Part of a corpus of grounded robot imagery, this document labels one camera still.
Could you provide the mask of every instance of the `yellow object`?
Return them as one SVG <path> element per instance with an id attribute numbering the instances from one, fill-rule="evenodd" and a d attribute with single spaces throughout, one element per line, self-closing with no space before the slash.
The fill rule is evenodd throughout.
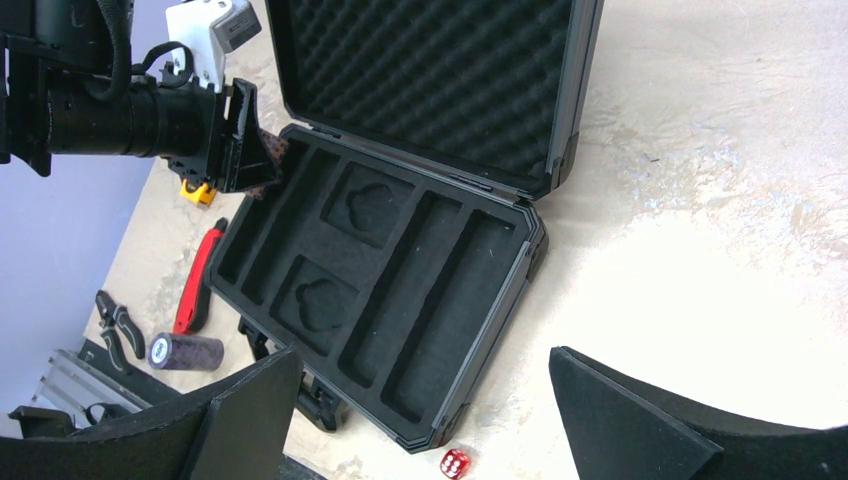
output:
<path id="1" fill-rule="evenodd" d="M 206 205 L 207 207 L 212 204 L 212 199 L 215 198 L 215 193 L 217 193 L 217 190 L 209 187 L 208 184 L 204 183 L 200 187 L 195 187 L 188 183 L 188 180 L 183 180 L 183 188 L 180 189 L 180 195 L 191 200 L 195 204 Z"/>

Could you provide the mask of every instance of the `white table surface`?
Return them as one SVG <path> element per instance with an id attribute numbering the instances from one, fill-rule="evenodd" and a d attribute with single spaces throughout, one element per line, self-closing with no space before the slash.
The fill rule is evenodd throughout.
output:
<path id="1" fill-rule="evenodd" d="M 290 119 L 256 6 L 266 28 L 230 77 L 260 87 L 277 131 Z M 577 478 L 547 371 L 558 345 L 742 415 L 848 423 L 846 25 L 848 3 L 827 0 L 606 1 L 577 164 L 537 203 L 550 251 L 449 444 L 468 478 Z M 239 203 L 199 209 L 157 162 L 105 282 L 148 338 Z M 248 365 L 237 321 L 213 300 L 218 371 L 154 375 L 189 391 Z M 444 451 L 408 455 L 359 414 L 327 435 L 296 412 L 286 443 L 340 479 L 440 478 Z"/>

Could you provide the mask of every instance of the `case lid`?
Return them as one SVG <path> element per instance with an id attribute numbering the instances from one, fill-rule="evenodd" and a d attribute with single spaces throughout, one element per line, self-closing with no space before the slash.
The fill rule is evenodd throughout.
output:
<path id="1" fill-rule="evenodd" d="M 267 2 L 293 118 L 533 199 L 570 166 L 599 3 Z"/>

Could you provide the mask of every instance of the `open hard case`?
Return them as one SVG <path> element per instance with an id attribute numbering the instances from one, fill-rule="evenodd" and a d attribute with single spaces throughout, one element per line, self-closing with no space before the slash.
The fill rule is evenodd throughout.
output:
<path id="1" fill-rule="evenodd" d="M 280 133 L 287 181 L 245 199 L 208 275 L 320 404 L 410 452 L 450 439 L 543 258 L 532 201 L 573 164 L 602 3 L 268 1 L 313 128 Z"/>

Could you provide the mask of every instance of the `foam insert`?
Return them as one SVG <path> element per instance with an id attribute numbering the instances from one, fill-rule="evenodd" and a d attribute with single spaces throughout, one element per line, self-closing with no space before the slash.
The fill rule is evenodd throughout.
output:
<path id="1" fill-rule="evenodd" d="M 524 190 L 540 183 L 572 0 L 270 3 L 296 114 Z"/>
<path id="2" fill-rule="evenodd" d="M 308 131 L 284 138 L 291 180 L 243 205 L 213 285 L 402 438 L 425 438 L 528 220 Z"/>

